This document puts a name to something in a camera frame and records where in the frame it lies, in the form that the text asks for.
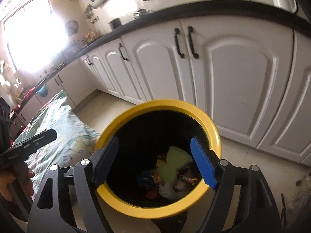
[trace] window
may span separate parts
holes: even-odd
[[[30,73],[50,63],[67,42],[48,0],[31,0],[4,22],[5,43],[15,70]]]

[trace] yellow trash can rim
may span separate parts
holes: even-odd
[[[183,113],[193,118],[207,136],[209,148],[221,158],[221,142],[217,128],[209,116],[198,107],[179,100],[153,100],[137,105],[115,118],[97,139],[95,150],[103,148],[110,137],[118,129],[133,118],[147,112],[157,110],[171,110]],[[102,184],[97,192],[100,197],[115,210],[132,217],[143,219],[160,219],[179,214],[193,206],[209,189],[202,179],[199,184],[184,198],[163,207],[142,208],[129,204],[117,197],[107,183]]]

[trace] countertop edge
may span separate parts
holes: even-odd
[[[29,95],[28,100],[33,97],[36,92],[38,92],[44,86],[44,84],[46,84],[51,78],[53,78],[58,72],[60,72],[71,62],[101,45],[120,38],[126,33],[154,24],[172,21],[176,19],[211,15],[244,16],[264,19],[270,22],[281,24],[283,26],[290,27],[297,32],[311,38],[311,24],[309,22],[307,22],[303,18],[298,17],[295,14],[292,14],[277,7],[273,7],[268,4],[251,2],[246,0],[209,0],[181,4],[178,6],[156,11],[149,15],[144,15],[142,18],[133,20],[123,26],[118,27],[112,32],[101,36],[93,43],[85,47],[77,55],[68,60],[66,63],[62,64],[53,73],[48,75],[43,81],[41,81],[40,84],[36,86],[36,89]],[[17,114],[21,111],[22,107],[26,105],[28,100],[22,102],[21,108],[16,111]]]

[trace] blue gripper pad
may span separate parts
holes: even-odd
[[[200,170],[205,184],[209,185],[213,190],[215,190],[217,186],[217,181],[215,178],[215,168],[203,151],[203,148],[200,145],[199,141],[195,137],[193,137],[190,141],[190,150],[192,156],[194,157],[194,161],[196,162]]]

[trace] silver screw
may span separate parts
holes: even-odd
[[[226,161],[225,159],[221,159],[219,161],[219,163],[222,165],[222,166],[227,166],[228,165],[228,161]]]
[[[58,165],[51,165],[50,170],[55,171],[58,168]]]
[[[251,166],[251,169],[252,169],[253,171],[255,171],[255,172],[259,171],[259,167],[256,166],[256,165],[252,165],[252,166]]]
[[[83,160],[81,160],[81,165],[86,166],[86,165],[88,165],[88,164],[89,164],[89,162],[90,162],[90,160],[89,160],[89,159],[83,159]]]

